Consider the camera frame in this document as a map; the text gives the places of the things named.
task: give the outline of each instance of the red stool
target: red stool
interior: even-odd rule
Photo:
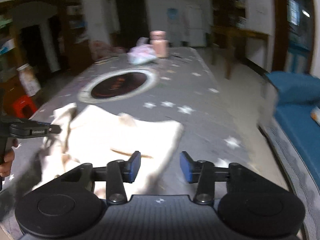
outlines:
[[[27,95],[24,95],[17,99],[12,104],[12,107],[16,114],[16,117],[19,118],[30,118],[38,110],[32,99]]]

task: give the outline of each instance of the pink jar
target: pink jar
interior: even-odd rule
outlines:
[[[159,58],[168,57],[168,41],[165,40],[165,32],[153,31],[150,32],[151,44]]]

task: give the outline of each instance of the white cloth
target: white cloth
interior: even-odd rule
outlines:
[[[54,111],[53,124],[62,132],[45,140],[48,156],[43,159],[40,185],[71,170],[80,163],[106,166],[118,159],[127,160],[134,151],[142,155],[134,183],[124,183],[128,199],[143,194],[168,164],[183,131],[176,121],[145,122],[128,114],[113,115],[97,106],[87,106],[72,120],[76,104]],[[96,182],[95,194],[105,198],[105,182]]]

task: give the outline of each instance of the human hand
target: human hand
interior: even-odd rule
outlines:
[[[14,139],[12,142],[13,147],[18,147],[18,140]],[[11,166],[12,162],[14,160],[14,151],[13,149],[10,149],[7,151],[4,155],[4,163],[0,164],[0,176],[1,177],[7,177],[11,173]]]

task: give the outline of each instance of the metal screw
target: metal screw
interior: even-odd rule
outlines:
[[[119,193],[112,194],[110,196],[109,200],[112,201],[112,202],[120,202],[120,201],[124,200],[124,196],[119,194]]]
[[[210,195],[208,194],[199,194],[196,196],[196,200],[199,201],[199,202],[209,202],[212,200],[212,197],[210,197]]]

